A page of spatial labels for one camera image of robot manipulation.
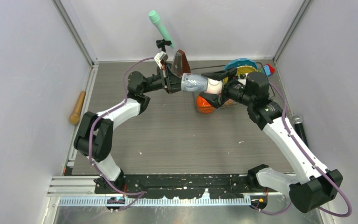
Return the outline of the white ceramic bowl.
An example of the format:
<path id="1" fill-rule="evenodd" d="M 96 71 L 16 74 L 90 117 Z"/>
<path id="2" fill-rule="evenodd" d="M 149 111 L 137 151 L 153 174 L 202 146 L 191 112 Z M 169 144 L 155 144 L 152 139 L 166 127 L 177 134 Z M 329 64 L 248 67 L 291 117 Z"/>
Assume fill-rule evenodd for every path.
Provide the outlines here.
<path id="1" fill-rule="evenodd" d="M 223 82 L 209 79 L 209 78 L 207 80 L 208 80 L 207 89 L 204 91 L 204 93 L 217 94 L 217 95 L 220 94 L 223 88 Z"/>

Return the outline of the small blue-handled cup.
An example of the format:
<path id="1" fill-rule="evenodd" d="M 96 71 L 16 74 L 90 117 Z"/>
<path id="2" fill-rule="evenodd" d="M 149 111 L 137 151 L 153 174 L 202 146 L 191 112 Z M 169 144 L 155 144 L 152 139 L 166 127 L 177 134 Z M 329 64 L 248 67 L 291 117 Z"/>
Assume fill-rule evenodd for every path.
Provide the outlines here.
<path id="1" fill-rule="evenodd" d="M 200 74 L 183 73 L 181 90 L 185 92 L 203 92 L 207 90 L 208 79 Z"/>

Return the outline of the orange bowl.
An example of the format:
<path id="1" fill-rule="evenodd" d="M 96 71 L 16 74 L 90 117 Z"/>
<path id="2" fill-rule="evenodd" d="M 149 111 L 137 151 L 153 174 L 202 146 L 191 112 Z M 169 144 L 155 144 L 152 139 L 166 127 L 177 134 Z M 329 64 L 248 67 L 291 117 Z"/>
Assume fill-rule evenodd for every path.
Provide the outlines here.
<path id="1" fill-rule="evenodd" d="M 201 113 L 212 113 L 215 108 L 212 107 L 203 97 L 198 96 L 195 100 L 196 110 Z"/>

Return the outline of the woven bamboo round tray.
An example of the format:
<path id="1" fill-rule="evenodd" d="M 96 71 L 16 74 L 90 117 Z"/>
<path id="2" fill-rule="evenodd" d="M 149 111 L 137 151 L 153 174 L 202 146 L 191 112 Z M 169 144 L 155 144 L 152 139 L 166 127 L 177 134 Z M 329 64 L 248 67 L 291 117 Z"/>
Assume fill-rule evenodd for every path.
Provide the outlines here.
<path id="1" fill-rule="evenodd" d="M 225 66 L 224 70 L 229 70 L 232 68 L 236 68 L 237 72 L 234 77 L 238 77 L 239 79 L 245 79 L 248 73 L 257 71 L 257 69 L 250 65 L 243 65 L 243 66 Z"/>

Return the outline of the blue polka dot plate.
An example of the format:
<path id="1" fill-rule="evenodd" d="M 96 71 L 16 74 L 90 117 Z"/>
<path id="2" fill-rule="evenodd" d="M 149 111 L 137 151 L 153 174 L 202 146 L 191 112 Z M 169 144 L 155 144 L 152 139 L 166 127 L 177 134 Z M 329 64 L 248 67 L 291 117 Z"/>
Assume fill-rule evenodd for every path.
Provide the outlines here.
<path id="1" fill-rule="evenodd" d="M 255 67 L 257 70 L 257 64 L 255 61 L 253 60 L 250 60 L 248 58 L 238 58 L 238 59 L 234 59 L 232 61 L 230 61 L 229 63 L 227 63 L 225 66 L 243 66 L 243 65 L 250 65 L 250 66 L 253 66 Z"/>

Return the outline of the pink patterned mug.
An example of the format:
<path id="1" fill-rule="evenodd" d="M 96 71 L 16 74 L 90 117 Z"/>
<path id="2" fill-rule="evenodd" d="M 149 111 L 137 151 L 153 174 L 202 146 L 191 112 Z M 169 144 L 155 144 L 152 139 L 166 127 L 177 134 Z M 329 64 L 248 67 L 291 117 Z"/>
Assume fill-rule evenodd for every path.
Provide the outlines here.
<path id="1" fill-rule="evenodd" d="M 234 101 L 231 99 L 228 99 L 225 101 L 225 103 L 221 106 L 223 108 L 231 107 L 233 105 Z"/>

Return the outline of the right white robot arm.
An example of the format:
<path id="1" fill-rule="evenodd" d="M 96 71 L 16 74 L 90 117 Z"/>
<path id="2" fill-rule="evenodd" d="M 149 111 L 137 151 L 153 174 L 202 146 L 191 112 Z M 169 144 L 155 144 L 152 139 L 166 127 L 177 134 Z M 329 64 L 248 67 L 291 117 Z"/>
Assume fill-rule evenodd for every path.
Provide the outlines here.
<path id="1" fill-rule="evenodd" d="M 327 168 L 298 136 L 279 104 L 269 98 L 267 76 L 253 71 L 242 79 L 236 72 L 232 68 L 201 74 L 201 96 L 215 108 L 228 99 L 246 106 L 249 118 L 278 146 L 295 172 L 290 176 L 262 164 L 248 171 L 248 187 L 256 192 L 264 187 L 280 192 L 303 213 L 335 199 L 342 174 Z"/>

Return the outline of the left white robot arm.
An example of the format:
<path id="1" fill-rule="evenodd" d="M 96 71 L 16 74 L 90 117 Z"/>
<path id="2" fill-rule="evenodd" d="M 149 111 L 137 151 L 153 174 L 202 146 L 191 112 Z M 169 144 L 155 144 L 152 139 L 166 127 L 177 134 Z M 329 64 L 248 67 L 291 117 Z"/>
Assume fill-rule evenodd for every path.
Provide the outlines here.
<path id="1" fill-rule="evenodd" d="M 146 93 L 158 90 L 176 93 L 181 90 L 181 76 L 169 68 L 159 69 L 150 77 L 133 71 L 127 81 L 127 94 L 121 103 L 99 113 L 86 112 L 83 115 L 73 143 L 74 149 L 91 160 L 107 178 L 106 187 L 113 193 L 124 189 L 122 169 L 110 154 L 114 130 L 147 109 L 150 98 Z"/>

